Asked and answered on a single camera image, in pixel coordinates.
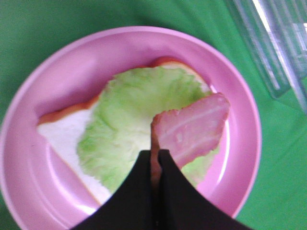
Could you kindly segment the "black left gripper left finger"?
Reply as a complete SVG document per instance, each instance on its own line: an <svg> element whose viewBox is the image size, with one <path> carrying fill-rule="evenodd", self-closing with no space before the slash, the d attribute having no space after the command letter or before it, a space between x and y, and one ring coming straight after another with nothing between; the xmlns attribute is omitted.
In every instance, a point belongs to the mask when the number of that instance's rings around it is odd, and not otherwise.
<svg viewBox="0 0 307 230"><path fill-rule="evenodd" d="M124 182L73 230L153 230L150 151L142 150Z"/></svg>

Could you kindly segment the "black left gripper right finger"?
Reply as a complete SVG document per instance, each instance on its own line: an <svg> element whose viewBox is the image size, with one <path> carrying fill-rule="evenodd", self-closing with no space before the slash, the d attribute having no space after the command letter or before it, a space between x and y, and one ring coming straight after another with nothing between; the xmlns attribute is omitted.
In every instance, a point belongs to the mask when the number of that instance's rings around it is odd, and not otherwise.
<svg viewBox="0 0 307 230"><path fill-rule="evenodd" d="M158 152L160 179L159 230L249 230L204 198L186 179L170 152Z"/></svg>

